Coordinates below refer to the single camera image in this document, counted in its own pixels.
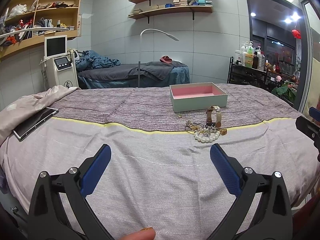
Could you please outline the operator thumb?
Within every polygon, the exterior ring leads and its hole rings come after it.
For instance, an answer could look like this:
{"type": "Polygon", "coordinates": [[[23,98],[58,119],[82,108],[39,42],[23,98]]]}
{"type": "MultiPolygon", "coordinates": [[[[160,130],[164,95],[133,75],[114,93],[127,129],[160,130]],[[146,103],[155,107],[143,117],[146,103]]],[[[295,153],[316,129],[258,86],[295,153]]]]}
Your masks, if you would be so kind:
{"type": "Polygon", "coordinates": [[[152,227],[149,227],[126,235],[122,237],[120,240],[154,240],[155,237],[155,230],[152,227]]]}

